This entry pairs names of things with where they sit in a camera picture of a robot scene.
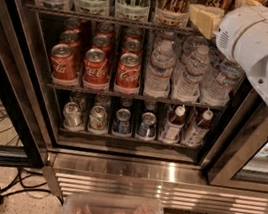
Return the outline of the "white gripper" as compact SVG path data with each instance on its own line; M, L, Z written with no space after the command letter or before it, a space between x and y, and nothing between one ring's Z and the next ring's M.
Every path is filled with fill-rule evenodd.
M216 34L216 47L230 61L253 66L268 55L268 8L256 0L244 5L225 15L221 8L190 4L189 17L206 39Z

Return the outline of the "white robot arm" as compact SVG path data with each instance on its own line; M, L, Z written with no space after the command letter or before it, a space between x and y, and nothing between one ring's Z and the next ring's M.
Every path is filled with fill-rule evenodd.
M268 106L268 8L244 5L225 12L192 4L190 21L231 62L241 66L252 87Z

